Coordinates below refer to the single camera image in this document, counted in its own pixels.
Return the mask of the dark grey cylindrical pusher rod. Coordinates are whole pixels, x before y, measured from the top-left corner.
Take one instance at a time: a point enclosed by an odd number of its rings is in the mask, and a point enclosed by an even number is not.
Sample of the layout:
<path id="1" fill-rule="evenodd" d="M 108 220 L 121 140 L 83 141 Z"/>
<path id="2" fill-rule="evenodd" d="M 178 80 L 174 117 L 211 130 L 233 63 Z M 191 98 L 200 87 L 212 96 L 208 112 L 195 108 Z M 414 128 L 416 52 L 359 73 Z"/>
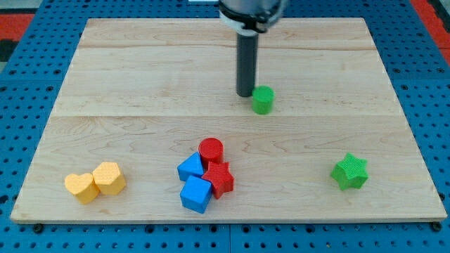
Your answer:
<path id="1" fill-rule="evenodd" d="M 257 69 L 257 35 L 247 37 L 237 34 L 236 40 L 236 93 L 249 97 L 255 87 Z"/>

